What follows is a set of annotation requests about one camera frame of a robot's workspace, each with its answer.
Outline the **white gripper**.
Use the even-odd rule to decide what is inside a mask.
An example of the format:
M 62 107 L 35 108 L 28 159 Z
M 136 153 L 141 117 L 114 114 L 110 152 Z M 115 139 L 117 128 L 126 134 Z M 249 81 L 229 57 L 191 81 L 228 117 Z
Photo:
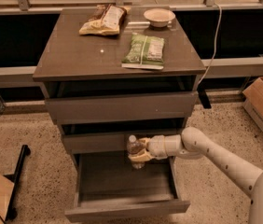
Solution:
M 166 148 L 165 148 L 165 136 L 156 135 L 152 138 L 140 138 L 140 143 L 147 147 L 146 149 L 141 150 L 137 154 L 130 154 L 129 159 L 134 162 L 146 162 L 152 159 L 165 159 L 167 157 Z

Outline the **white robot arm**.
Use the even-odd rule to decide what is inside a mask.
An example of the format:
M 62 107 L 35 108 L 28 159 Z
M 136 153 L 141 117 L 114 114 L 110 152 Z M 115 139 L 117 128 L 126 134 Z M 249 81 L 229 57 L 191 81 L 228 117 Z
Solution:
M 153 159 L 205 156 L 250 198 L 248 224 L 263 224 L 263 170 L 221 147 L 199 129 L 187 127 L 180 134 L 143 138 L 131 135 L 127 150 L 137 168 Z

